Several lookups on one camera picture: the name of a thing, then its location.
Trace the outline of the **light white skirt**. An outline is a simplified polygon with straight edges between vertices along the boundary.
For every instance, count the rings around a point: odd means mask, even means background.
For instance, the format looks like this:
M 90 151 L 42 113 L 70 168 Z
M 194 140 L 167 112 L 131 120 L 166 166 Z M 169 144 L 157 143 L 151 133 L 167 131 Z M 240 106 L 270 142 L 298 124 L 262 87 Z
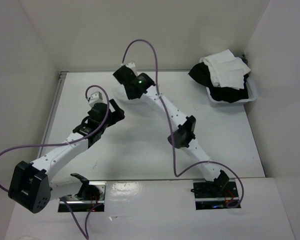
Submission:
M 126 89 L 123 85 L 115 87 L 113 90 L 114 97 L 125 106 L 138 112 L 161 111 L 163 109 L 162 94 L 157 92 L 155 86 L 151 86 L 143 93 L 140 98 L 128 99 Z

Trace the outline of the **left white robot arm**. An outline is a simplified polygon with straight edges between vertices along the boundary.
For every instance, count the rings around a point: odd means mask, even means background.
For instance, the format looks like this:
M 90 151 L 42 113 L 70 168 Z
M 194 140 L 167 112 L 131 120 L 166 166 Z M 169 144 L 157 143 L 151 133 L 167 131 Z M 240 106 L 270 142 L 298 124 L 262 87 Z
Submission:
M 98 188 L 78 173 L 71 173 L 62 182 L 53 182 L 53 178 L 72 159 L 100 140 L 106 128 L 125 118 L 124 110 L 114 99 L 110 99 L 109 104 L 113 111 L 106 103 L 95 103 L 66 138 L 63 146 L 54 148 L 30 163 L 18 163 L 14 168 L 8 197 L 34 214 L 45 208 L 49 201 L 65 196 L 73 195 L 78 200 L 89 196 L 98 197 Z

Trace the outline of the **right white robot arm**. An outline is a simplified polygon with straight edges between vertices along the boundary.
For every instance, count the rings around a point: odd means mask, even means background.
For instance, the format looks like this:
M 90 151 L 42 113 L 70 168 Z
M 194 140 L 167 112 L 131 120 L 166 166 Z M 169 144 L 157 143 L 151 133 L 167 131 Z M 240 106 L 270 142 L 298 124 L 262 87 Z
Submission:
M 168 142 L 172 146 L 173 173 L 180 177 L 193 167 L 198 167 L 208 182 L 208 192 L 215 197 L 221 196 L 227 190 L 230 180 L 224 170 L 219 168 L 218 163 L 213 163 L 211 158 L 200 146 L 195 135 L 196 118 L 182 113 L 169 101 L 159 90 L 157 80 L 146 73 L 137 74 L 133 62 L 121 65 L 113 73 L 114 78 L 123 86 L 125 95 L 129 101 L 140 100 L 148 104 L 157 113 L 162 115 L 168 123 Z M 182 150 L 194 164 L 177 173 L 176 150 Z

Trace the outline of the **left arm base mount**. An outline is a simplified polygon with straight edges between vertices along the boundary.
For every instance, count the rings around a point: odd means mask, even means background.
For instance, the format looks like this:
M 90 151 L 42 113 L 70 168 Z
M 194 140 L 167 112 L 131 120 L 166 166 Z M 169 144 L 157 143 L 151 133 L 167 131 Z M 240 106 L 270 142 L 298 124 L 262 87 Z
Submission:
M 94 208 L 92 212 L 104 212 L 107 183 L 91 181 L 89 185 L 89 189 L 81 197 L 77 195 L 64 197 L 74 213 L 88 213 L 92 208 Z

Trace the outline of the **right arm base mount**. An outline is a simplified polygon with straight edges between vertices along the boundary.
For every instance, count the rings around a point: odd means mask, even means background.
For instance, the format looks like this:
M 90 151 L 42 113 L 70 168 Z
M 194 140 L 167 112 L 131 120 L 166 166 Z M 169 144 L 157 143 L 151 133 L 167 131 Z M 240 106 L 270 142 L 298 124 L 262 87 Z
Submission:
M 235 181 L 229 181 L 221 192 L 212 190 L 212 186 L 207 181 L 193 182 L 190 191 L 194 194 L 196 210 L 228 209 L 238 203 L 240 196 Z

